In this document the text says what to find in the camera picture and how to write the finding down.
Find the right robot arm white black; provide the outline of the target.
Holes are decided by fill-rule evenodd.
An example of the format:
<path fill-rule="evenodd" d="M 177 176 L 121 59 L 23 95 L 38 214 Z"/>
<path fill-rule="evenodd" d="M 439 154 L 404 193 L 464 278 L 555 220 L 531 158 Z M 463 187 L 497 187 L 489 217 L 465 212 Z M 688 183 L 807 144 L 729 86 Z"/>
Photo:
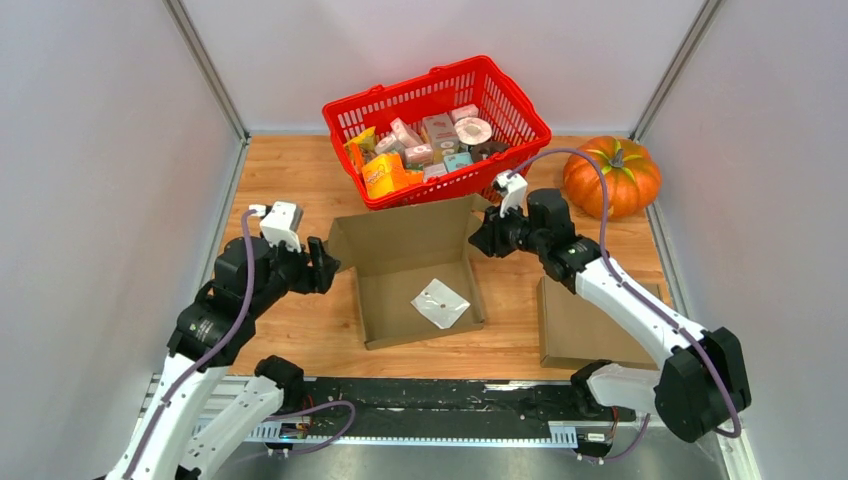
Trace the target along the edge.
<path fill-rule="evenodd" d="M 608 407 L 643 412 L 689 443 L 710 432 L 738 437 L 751 392 L 737 336 L 687 319 L 634 281 L 604 247 L 577 233 L 558 190 L 497 192 L 500 203 L 485 210 L 470 244 L 488 257 L 535 255 L 549 279 L 606 314 L 656 365 L 596 360 L 581 368 L 571 378 L 574 412 L 586 419 Z"/>

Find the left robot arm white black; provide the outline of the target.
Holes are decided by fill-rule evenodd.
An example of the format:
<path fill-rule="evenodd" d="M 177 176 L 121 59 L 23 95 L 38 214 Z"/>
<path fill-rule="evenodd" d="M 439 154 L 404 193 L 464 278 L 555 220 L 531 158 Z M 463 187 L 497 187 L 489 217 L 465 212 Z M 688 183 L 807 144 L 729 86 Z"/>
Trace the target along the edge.
<path fill-rule="evenodd" d="M 304 405 L 304 372 L 271 355 L 237 398 L 195 429 L 218 384 L 256 333 L 256 322 L 288 293 L 324 294 L 339 270 L 321 239 L 301 251 L 264 237 L 229 241 L 214 274 L 176 321 L 163 372 L 140 426 L 109 479 L 211 479 L 247 435 L 274 413 Z"/>

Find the brown cardboard sheet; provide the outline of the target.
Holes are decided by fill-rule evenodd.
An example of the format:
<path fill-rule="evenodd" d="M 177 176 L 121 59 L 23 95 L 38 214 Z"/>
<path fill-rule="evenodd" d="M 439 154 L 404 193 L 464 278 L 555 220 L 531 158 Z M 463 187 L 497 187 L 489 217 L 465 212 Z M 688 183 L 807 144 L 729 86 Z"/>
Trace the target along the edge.
<path fill-rule="evenodd" d="M 490 202 L 477 194 L 333 220 L 328 253 L 353 270 L 366 349 L 376 350 L 483 328 L 484 303 L 471 268 L 480 252 L 468 241 Z M 441 330 L 411 305 L 439 279 L 471 306 Z"/>

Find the white paper packet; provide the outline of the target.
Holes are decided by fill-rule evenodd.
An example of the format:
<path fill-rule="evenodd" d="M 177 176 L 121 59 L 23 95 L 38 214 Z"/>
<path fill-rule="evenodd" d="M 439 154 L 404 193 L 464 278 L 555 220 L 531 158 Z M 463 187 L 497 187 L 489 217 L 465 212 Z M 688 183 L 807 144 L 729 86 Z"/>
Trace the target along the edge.
<path fill-rule="evenodd" d="M 452 328 L 470 302 L 439 279 L 433 279 L 411 300 L 413 308 L 441 330 Z"/>

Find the brown cardboard box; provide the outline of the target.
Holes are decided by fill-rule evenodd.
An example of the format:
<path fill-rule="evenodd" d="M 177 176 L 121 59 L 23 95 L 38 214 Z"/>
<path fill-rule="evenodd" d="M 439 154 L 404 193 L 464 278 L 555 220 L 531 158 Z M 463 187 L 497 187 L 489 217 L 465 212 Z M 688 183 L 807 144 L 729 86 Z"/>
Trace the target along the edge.
<path fill-rule="evenodd" d="M 592 303 L 543 277 L 536 287 L 540 366 L 579 370 L 597 360 L 655 370 L 654 360 Z"/>

